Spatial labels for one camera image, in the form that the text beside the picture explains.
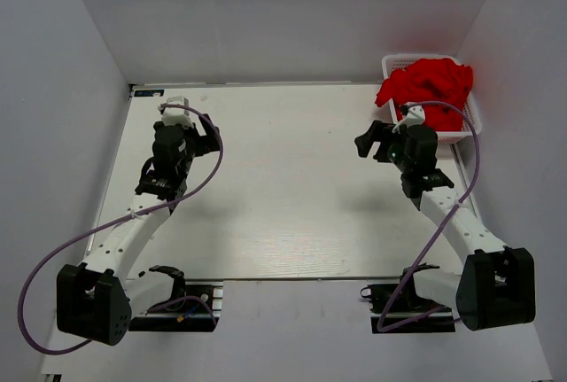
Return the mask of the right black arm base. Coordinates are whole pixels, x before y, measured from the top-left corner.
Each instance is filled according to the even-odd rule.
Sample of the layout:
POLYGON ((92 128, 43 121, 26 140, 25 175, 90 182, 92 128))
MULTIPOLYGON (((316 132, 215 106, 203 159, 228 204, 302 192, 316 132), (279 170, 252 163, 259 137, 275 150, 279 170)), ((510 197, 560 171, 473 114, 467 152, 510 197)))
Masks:
POLYGON ((383 326, 394 325, 404 319, 419 316, 433 309, 439 308, 435 313, 430 313, 425 318, 404 324, 391 331, 381 332, 378 329, 378 322, 383 310, 392 297, 395 288, 405 276, 409 268, 402 270, 398 282, 385 280, 379 283, 368 284, 361 288, 360 296, 362 300, 369 303, 371 331, 377 335, 387 334, 428 334, 428 333, 453 333, 455 326, 461 322, 460 317, 455 317, 451 308, 441 307, 438 303, 422 299, 416 296, 414 281, 410 279, 402 289, 401 293, 395 298, 389 308, 383 326))

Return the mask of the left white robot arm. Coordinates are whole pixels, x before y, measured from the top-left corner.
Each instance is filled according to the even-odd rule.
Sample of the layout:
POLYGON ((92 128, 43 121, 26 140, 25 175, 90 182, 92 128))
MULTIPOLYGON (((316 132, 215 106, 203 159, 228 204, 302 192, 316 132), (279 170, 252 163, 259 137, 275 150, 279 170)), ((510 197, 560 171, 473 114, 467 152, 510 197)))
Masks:
POLYGON ((162 304, 177 310, 187 300, 184 274, 154 265, 132 277, 138 256, 187 192, 191 164, 222 153, 219 130, 199 115, 203 134, 179 105, 167 105, 153 125, 152 155, 144 163, 126 219, 81 263, 65 265, 56 281, 57 327, 90 341, 114 346, 131 321, 162 304))

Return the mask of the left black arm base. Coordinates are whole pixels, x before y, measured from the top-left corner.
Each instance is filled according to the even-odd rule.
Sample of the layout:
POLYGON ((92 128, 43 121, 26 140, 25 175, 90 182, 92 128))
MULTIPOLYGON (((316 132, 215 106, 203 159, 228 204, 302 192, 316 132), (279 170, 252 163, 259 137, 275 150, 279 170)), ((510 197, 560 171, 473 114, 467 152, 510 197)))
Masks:
POLYGON ((183 272, 170 266, 153 266, 138 274, 139 279, 149 276, 159 281, 166 279, 168 298, 159 295, 138 316, 132 316, 129 331, 132 332, 213 332, 221 316, 222 282, 199 282, 185 278, 183 272))

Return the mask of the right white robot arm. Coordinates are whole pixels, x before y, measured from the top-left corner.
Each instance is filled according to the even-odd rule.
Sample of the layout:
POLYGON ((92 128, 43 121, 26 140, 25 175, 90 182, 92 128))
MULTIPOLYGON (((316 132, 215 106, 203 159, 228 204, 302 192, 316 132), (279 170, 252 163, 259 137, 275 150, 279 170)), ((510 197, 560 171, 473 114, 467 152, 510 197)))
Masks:
POLYGON ((449 308, 471 331, 528 324, 536 316, 535 264, 524 248, 512 248, 496 237, 463 206, 453 182, 437 167, 438 136, 424 125, 395 127, 373 121, 355 138, 360 157, 378 147, 374 160, 392 163, 400 171, 401 187, 417 210, 437 227, 426 250, 444 237, 462 262, 459 275, 423 263, 420 253, 403 270, 384 305, 395 301, 418 310, 430 301, 434 310, 449 308))

